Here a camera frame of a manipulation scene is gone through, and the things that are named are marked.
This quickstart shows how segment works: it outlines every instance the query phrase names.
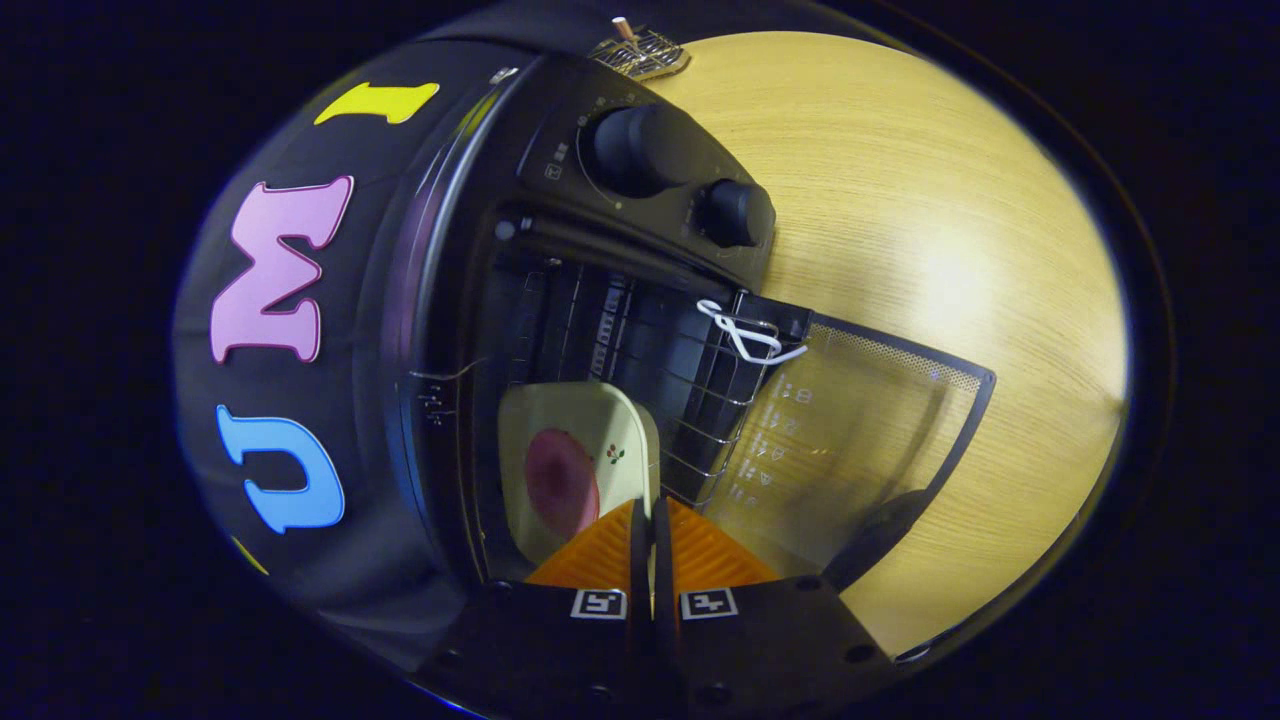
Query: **white cable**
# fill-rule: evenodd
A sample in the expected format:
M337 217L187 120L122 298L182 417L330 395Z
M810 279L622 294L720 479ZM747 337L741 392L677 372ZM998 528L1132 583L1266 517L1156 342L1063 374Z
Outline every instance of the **white cable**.
M716 323L717 328L728 333L728 337L732 338L733 345L737 347L737 354L741 355L742 360L746 360L748 363L755 363L756 365L781 365L787 360L791 360L792 357L799 357L804 355L805 351L809 350L809 346L801 345L800 347L792 350L791 352L785 352L774 357L772 356L773 352L780 352L782 350L782 343L778 342L777 338L753 331L744 331L739 328L736 324L733 324L733 318L724 315L721 310L723 309L714 300L698 301L698 311L710 318ZM764 345L768 345L771 348L769 356L765 357L753 356L750 352L746 351L746 346L742 345L744 337L746 340L754 340L756 342L763 342Z

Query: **small plate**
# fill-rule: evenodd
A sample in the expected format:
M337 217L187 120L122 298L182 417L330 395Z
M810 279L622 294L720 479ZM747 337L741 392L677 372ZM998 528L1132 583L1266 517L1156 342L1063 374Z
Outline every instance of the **small plate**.
M600 382L516 386L498 410L498 447L507 525L525 557L541 564L568 538L556 533L529 497L525 461L534 436L545 429L568 433L588 454L599 495L589 521L635 498L645 512L659 492L658 428L649 413L618 388Z

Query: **pink letter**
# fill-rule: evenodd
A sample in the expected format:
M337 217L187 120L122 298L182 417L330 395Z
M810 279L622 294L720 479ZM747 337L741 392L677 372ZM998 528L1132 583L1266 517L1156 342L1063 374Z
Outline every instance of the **pink letter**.
M351 200L355 179L343 176L329 184L248 191L232 222L232 242L252 265L214 299L209 341L214 360L227 361L232 347L292 347L310 363L320 352L320 307L303 297L292 310L268 307L320 279L320 265L303 258L282 238L301 237L319 250L333 240Z

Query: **black knob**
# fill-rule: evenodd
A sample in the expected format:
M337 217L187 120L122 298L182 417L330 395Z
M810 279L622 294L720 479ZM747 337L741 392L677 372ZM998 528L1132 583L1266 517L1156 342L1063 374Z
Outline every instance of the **black knob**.
M627 197L650 197L687 183L704 146L698 123L671 105L613 110L591 133L591 174Z
M759 247L773 234L777 213L763 187L719 181L707 193L701 220L707 237L721 247Z

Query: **wooden table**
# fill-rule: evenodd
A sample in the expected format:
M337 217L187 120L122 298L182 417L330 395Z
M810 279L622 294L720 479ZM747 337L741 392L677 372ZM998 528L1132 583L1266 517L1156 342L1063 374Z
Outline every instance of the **wooden table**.
M1062 532L1124 416L1121 291L1087 208L992 102L913 55L763 32L650 83L771 192L764 295L995 370L911 533L842 598L891 653L964 620Z

